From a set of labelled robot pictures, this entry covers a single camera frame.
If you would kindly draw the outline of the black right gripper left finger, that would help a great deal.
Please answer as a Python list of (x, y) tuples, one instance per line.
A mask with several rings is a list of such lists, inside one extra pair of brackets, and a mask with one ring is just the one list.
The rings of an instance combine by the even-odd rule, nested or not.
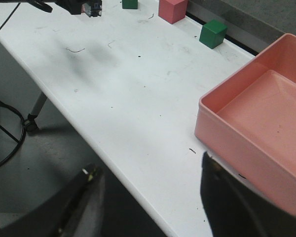
[(89, 164), (42, 205), (0, 228), (0, 237), (99, 237), (104, 193), (102, 169)]

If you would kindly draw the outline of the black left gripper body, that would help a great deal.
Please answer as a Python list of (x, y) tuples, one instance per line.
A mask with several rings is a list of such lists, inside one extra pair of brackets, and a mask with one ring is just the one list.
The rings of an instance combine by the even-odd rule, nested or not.
[(27, 3), (30, 5), (51, 13), (53, 8), (48, 5), (48, 2), (53, 2), (59, 7), (63, 8), (67, 12), (69, 12), (71, 15), (79, 15), (82, 13), (82, 6), (87, 3), (86, 0), (28, 0)]

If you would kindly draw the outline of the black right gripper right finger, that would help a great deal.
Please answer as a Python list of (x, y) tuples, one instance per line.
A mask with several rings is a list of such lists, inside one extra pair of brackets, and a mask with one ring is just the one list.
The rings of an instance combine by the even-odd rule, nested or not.
[(215, 237), (296, 237), (296, 217), (244, 186), (207, 152), (200, 196)]

